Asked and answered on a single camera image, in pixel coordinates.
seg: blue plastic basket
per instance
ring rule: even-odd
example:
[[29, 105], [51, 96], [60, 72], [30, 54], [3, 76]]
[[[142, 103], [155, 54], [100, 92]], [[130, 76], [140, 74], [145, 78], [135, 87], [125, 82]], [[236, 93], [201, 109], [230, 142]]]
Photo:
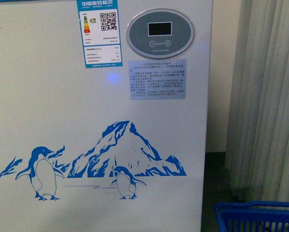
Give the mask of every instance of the blue plastic basket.
[[217, 203], [221, 232], [289, 232], [289, 203]]

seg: curtain fold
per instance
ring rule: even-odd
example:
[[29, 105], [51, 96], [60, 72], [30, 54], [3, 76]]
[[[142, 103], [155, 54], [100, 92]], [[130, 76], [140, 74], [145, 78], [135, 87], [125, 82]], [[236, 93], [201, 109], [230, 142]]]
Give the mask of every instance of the curtain fold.
[[225, 166], [239, 200], [289, 201], [289, 1], [242, 5]]

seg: penguin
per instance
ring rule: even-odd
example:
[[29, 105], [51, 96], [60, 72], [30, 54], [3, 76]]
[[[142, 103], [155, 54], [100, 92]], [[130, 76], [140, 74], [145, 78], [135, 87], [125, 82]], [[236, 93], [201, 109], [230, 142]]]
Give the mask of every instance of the penguin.
[[121, 199], [135, 199], [136, 183], [146, 185], [145, 182], [137, 180], [126, 167], [117, 166], [112, 171], [117, 172], [116, 179], [111, 183], [111, 186], [117, 185], [117, 189], [122, 196]]
[[51, 200], [59, 200], [55, 197], [57, 191], [56, 175], [64, 179], [62, 171], [55, 168], [48, 161], [47, 155], [50, 153], [53, 153], [53, 151], [44, 146], [33, 149], [28, 167], [20, 171], [15, 177], [17, 180], [24, 175], [28, 175], [36, 192], [35, 197], [39, 198], [40, 201], [47, 200], [46, 195], [50, 195]]

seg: dark floor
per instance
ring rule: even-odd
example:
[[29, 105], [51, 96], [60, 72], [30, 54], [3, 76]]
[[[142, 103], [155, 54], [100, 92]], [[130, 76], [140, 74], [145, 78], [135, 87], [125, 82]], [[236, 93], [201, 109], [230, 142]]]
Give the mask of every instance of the dark floor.
[[229, 172], [224, 168], [225, 152], [206, 153], [202, 199], [201, 232], [219, 232], [213, 206], [235, 202], [231, 196]]

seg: control panel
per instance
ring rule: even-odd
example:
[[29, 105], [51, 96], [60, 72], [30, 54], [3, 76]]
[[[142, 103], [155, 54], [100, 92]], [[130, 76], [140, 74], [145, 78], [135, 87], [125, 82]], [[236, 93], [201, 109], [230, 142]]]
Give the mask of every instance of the control panel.
[[174, 57], [192, 43], [195, 28], [184, 14], [170, 9], [154, 9], [137, 15], [127, 29], [127, 40], [137, 54], [152, 58]]

